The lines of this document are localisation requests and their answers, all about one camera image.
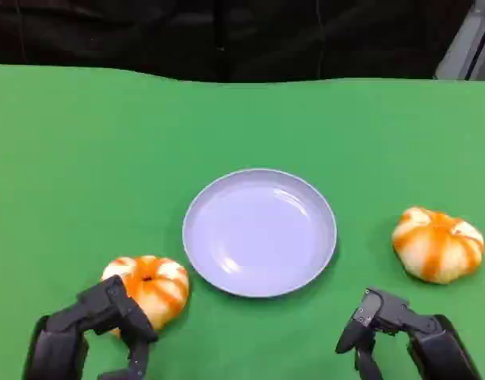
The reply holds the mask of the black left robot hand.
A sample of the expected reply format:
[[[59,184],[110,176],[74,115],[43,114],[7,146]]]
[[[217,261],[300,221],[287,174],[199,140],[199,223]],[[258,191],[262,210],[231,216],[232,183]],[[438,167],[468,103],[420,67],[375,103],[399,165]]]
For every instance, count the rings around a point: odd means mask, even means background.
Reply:
[[[99,374],[99,379],[143,379],[150,345],[158,340],[147,316],[127,295],[122,279],[113,275],[79,293],[71,306],[39,318],[25,361],[24,379],[80,379],[89,345],[85,332],[103,335],[120,330],[128,365]]]

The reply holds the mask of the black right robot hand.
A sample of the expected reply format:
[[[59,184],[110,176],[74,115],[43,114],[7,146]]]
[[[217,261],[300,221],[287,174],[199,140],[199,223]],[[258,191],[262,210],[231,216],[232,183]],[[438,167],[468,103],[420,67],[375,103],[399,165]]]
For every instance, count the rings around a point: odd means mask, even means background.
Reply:
[[[420,314],[397,295],[365,289],[339,338],[335,352],[354,354],[354,368],[362,379],[382,379],[372,356],[378,332],[409,337],[407,351],[422,379],[481,379],[471,355],[452,322],[443,314]]]

